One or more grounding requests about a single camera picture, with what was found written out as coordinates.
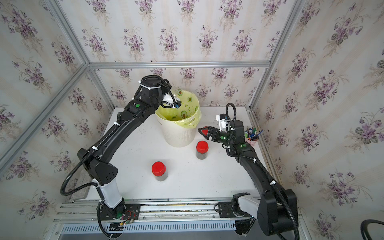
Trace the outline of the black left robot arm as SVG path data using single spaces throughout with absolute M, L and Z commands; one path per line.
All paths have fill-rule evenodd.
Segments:
M 97 189 L 101 198 L 97 206 L 98 225 L 110 240 L 117 239 L 120 234 L 105 230 L 101 221 L 102 212 L 107 212 L 107 215 L 114 220 L 120 220 L 127 211 L 116 181 L 119 170 L 110 163 L 113 155 L 126 138 L 159 107 L 178 109 L 182 105 L 181 100 L 172 93 L 169 80 L 149 75 L 143 77 L 139 84 L 133 99 L 122 112 L 118 113 L 112 127 L 91 147 L 78 151 L 80 162 L 70 171 L 60 189 L 62 196 L 72 195 L 90 186 Z M 67 191 L 70 179 L 80 167 L 85 168 L 92 181 Z

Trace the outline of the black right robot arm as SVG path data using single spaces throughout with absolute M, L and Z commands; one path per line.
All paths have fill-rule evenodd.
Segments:
M 234 115 L 228 112 L 217 116 L 219 127 L 204 127 L 198 132 L 206 139 L 220 143 L 227 156 L 234 158 L 250 176 L 259 197 L 249 193 L 233 195 L 231 209 L 238 218 L 236 233 L 245 236 L 258 223 L 266 236 L 276 235 L 285 239 L 283 233 L 293 232 L 294 239 L 300 239 L 297 196 L 293 190 L 286 190 L 269 173 L 260 161 L 255 149 L 245 140 L 243 122 L 237 119 L 236 106 L 228 103 Z

